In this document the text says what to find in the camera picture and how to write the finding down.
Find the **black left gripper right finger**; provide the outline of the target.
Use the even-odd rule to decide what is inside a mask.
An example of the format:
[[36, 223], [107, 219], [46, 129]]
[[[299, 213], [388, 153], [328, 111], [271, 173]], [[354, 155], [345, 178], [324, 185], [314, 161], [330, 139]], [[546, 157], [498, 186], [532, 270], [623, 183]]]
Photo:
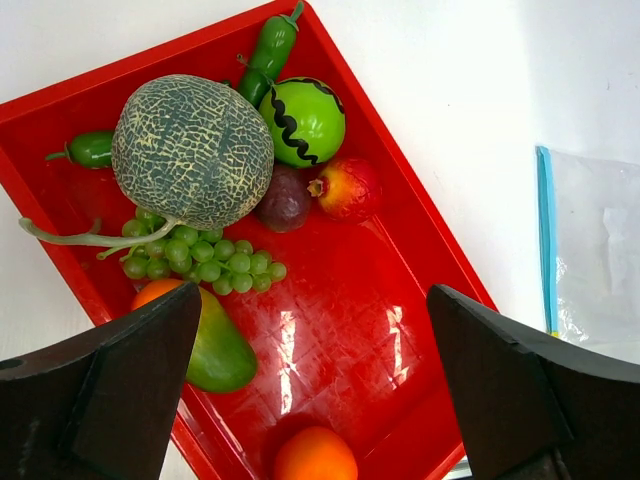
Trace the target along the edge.
[[638, 478], [638, 365], [446, 285], [426, 303], [473, 478]]

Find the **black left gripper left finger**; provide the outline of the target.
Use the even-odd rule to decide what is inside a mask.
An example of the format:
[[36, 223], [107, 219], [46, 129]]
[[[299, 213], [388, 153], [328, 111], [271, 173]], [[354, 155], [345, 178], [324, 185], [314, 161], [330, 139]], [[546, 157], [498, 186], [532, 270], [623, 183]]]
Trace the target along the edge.
[[1, 363], [4, 479], [156, 479], [201, 313], [192, 283]]

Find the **green orange mango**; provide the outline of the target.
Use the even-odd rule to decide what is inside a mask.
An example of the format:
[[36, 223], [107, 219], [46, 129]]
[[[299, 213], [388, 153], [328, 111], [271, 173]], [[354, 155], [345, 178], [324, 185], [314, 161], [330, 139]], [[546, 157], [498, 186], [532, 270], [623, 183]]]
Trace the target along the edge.
[[258, 370], [257, 356], [218, 299], [200, 288], [199, 326], [186, 381], [209, 393], [231, 393], [246, 387]]

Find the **clear zip top bag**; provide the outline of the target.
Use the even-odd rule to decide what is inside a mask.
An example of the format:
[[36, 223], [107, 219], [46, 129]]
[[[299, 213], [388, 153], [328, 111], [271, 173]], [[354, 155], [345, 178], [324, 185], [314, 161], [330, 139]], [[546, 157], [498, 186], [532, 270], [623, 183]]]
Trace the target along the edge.
[[536, 149], [546, 330], [639, 360], [639, 167]]

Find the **orange fruit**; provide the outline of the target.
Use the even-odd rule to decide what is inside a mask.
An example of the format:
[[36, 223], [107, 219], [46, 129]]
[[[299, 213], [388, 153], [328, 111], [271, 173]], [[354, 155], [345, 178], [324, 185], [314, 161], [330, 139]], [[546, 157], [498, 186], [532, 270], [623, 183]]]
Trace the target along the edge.
[[276, 454], [273, 479], [358, 478], [353, 451], [333, 430], [313, 426], [288, 439]]

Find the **netted green cantaloupe melon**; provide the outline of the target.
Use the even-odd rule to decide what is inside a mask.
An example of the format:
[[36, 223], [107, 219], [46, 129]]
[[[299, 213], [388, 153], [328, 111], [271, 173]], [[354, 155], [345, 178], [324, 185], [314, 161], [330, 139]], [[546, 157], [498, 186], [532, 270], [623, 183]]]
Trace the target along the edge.
[[137, 237], [93, 232], [54, 235], [23, 217], [20, 227], [56, 245], [125, 248], [165, 237], [176, 226], [228, 227], [267, 192], [274, 142], [265, 120], [236, 90], [214, 80], [169, 74], [139, 86], [126, 100], [111, 147], [123, 195], [164, 218]]

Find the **dark purple passion fruit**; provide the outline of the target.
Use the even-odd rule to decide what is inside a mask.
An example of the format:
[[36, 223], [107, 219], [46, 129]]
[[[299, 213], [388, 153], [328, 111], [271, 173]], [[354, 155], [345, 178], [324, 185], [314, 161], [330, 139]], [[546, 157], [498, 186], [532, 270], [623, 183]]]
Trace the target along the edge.
[[270, 185], [254, 209], [259, 221], [277, 233], [300, 228], [311, 208], [311, 195], [301, 173], [289, 166], [274, 166]]

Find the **red pomegranate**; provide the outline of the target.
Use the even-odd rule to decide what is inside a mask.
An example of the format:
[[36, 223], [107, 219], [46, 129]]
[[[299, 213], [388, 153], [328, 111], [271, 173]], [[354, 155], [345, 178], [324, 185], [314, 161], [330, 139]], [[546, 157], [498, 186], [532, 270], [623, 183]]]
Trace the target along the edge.
[[369, 161], [356, 157], [330, 160], [308, 183], [307, 190], [325, 214], [351, 223], [373, 216], [382, 198], [377, 171]]

